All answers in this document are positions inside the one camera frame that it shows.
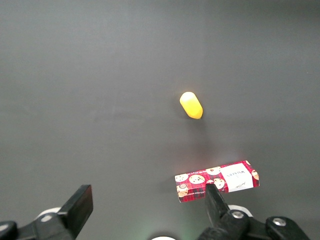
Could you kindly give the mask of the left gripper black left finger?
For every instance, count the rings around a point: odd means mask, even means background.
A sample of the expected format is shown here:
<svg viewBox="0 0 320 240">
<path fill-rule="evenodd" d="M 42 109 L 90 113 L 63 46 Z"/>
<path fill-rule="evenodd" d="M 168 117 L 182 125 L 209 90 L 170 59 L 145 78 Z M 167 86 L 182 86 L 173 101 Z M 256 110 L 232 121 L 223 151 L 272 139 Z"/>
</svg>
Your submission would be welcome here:
<svg viewBox="0 0 320 240">
<path fill-rule="evenodd" d="M 17 230 L 18 240 L 75 240 L 93 212 L 92 186 L 81 185 L 64 203 Z"/>
</svg>

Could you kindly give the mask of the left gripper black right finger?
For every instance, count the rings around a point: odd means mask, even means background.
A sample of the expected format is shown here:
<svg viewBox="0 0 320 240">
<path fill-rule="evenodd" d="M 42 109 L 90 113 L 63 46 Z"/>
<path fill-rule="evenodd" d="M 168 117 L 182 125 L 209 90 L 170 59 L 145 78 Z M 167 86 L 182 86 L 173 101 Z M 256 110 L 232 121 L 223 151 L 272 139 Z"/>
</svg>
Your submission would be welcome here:
<svg viewBox="0 0 320 240">
<path fill-rule="evenodd" d="M 228 205 L 215 184 L 205 188 L 205 207 L 211 226 L 199 240 L 261 240 L 263 224 L 239 205 Z"/>
</svg>

